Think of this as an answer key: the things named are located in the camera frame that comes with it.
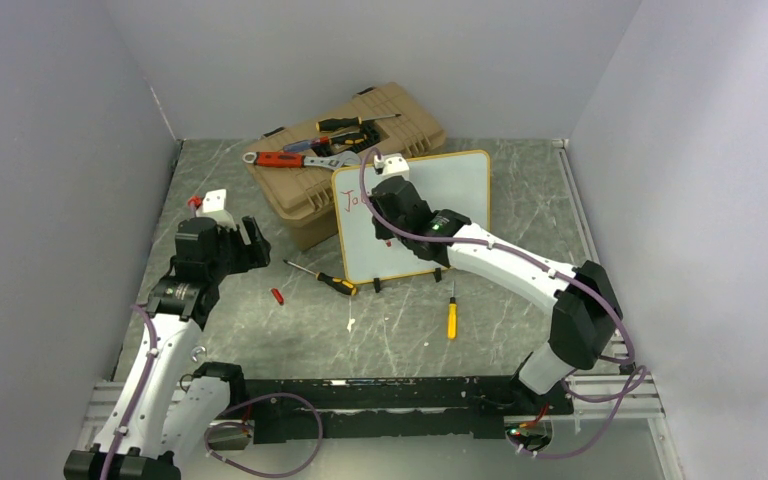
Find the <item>red marker cap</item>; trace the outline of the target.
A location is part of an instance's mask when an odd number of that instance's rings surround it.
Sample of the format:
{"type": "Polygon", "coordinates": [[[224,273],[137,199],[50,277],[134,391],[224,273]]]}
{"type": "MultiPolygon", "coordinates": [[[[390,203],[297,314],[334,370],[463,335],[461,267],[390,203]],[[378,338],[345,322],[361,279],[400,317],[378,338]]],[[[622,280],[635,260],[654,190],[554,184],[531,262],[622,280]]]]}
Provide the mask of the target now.
{"type": "Polygon", "coordinates": [[[274,299],[276,300],[276,302],[279,305],[284,305],[285,304],[285,299],[284,299],[282,293],[277,288],[272,288],[271,289],[271,293],[272,293],[274,299]]]}

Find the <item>yellow-framed whiteboard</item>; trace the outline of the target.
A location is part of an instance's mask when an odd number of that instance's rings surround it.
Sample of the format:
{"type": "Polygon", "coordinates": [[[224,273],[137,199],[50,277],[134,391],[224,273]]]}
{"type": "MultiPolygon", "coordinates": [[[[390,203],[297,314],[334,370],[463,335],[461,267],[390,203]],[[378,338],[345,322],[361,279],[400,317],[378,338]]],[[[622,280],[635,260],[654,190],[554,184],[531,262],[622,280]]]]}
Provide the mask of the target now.
{"type": "MultiPolygon", "coordinates": [[[[407,161],[408,181],[425,206],[420,214],[430,218],[439,210],[450,210],[488,230],[491,225],[492,160],[483,150],[417,157],[407,161]]],[[[373,216],[361,198],[369,197],[383,180],[374,166],[344,167],[332,175],[344,275],[355,284],[431,273],[439,267],[418,258],[397,239],[376,237],[373,216]]]]}

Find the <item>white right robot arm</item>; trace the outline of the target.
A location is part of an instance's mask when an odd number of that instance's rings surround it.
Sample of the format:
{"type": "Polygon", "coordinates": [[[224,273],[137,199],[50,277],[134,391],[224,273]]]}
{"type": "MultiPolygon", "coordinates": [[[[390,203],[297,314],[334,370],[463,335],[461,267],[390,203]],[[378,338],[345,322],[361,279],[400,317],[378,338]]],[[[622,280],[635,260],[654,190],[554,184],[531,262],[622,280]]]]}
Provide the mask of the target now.
{"type": "Polygon", "coordinates": [[[376,185],[368,202],[378,239],[397,239],[421,260],[485,278],[549,315],[548,340],[514,375],[511,401],[520,413],[538,413],[562,379],[592,369],[602,357],[622,311],[598,263],[553,261],[497,238],[455,211],[433,210],[401,176],[376,185]]]}

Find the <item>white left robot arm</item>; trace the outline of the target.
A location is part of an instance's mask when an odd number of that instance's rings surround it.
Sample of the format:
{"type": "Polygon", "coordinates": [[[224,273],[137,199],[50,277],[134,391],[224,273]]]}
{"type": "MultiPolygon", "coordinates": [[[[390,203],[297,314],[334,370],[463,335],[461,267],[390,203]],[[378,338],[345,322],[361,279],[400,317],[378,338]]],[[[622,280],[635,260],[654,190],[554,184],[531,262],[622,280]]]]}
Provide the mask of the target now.
{"type": "Polygon", "coordinates": [[[86,450],[73,450],[67,479],[178,479],[178,461],[216,417],[232,420],[247,406],[242,369],[207,362],[196,391],[173,395],[229,275],[264,268],[270,243],[255,218],[220,223],[195,217],[179,223],[175,253],[146,304],[135,305],[144,329],[137,358],[116,405],[86,450]]]}

